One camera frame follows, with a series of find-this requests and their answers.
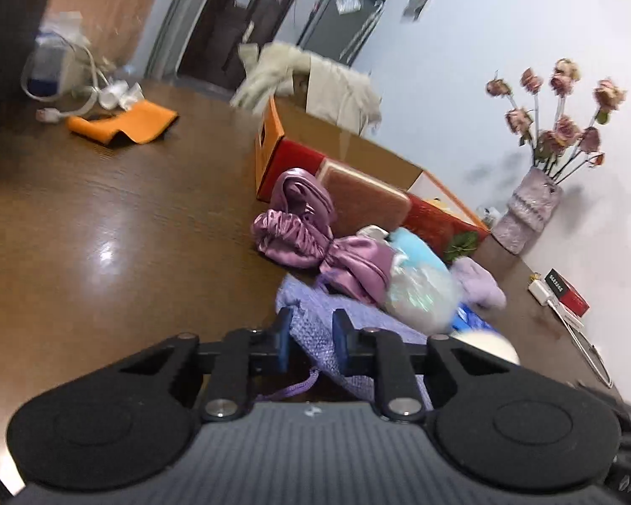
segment pink vase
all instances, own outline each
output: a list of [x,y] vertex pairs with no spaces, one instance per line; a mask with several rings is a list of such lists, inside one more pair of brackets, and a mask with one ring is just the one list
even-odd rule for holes
[[507,202],[505,216],[491,230],[493,237],[510,253],[519,254],[542,233],[562,195],[554,180],[531,167]]

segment orange cloth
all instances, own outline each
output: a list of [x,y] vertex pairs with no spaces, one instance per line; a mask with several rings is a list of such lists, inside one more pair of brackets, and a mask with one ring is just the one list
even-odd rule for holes
[[127,112],[104,120],[86,121],[83,117],[69,117],[68,129],[95,141],[109,144],[117,133],[124,133],[136,144],[153,141],[173,123],[178,113],[141,100]]

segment pink rose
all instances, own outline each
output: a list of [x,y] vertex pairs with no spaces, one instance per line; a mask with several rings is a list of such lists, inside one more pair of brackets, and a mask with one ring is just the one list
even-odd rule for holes
[[501,79],[492,79],[486,83],[486,92],[492,97],[504,97],[510,95],[512,90]]
[[535,76],[532,69],[527,69],[522,74],[522,87],[532,95],[537,95],[542,87],[542,78]]
[[568,116],[561,116],[557,123],[557,142],[564,148],[575,144],[580,137],[581,131],[575,122]]
[[565,74],[554,74],[549,80],[549,85],[559,97],[567,97],[573,92],[573,80]]
[[563,146],[559,144],[557,141],[557,135],[554,131],[542,131],[540,133],[540,138],[538,140],[538,147],[541,151],[546,152],[547,150],[560,154],[563,151]]
[[510,110],[505,114],[507,119],[507,125],[512,130],[512,133],[515,134],[525,134],[528,133],[533,120],[528,115],[528,112],[525,108],[515,108],[514,110]]
[[598,87],[594,89],[594,98],[604,112],[610,113],[626,100],[626,91],[617,87],[610,78],[606,78],[598,82]]
[[601,136],[596,127],[587,127],[582,133],[579,148],[583,152],[597,152],[601,147]]
[[577,68],[577,65],[569,58],[557,60],[557,63],[554,65],[554,73],[567,76],[573,81],[580,81],[580,79],[582,79],[579,68]]

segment cardboard box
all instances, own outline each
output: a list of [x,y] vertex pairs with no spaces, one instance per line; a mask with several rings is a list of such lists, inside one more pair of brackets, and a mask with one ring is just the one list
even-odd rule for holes
[[489,233],[481,220],[428,171],[366,138],[310,116],[290,100],[270,99],[257,133],[255,153],[256,192],[262,201],[270,200],[281,173],[300,167],[316,175],[328,158],[411,194],[416,210],[410,215],[410,229],[438,255],[454,235],[474,231],[483,239]]

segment door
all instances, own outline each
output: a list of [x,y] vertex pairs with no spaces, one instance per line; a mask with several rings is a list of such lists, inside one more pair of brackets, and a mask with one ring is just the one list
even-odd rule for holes
[[208,0],[182,57],[179,75],[236,90],[246,73],[240,43],[271,42],[294,0]]

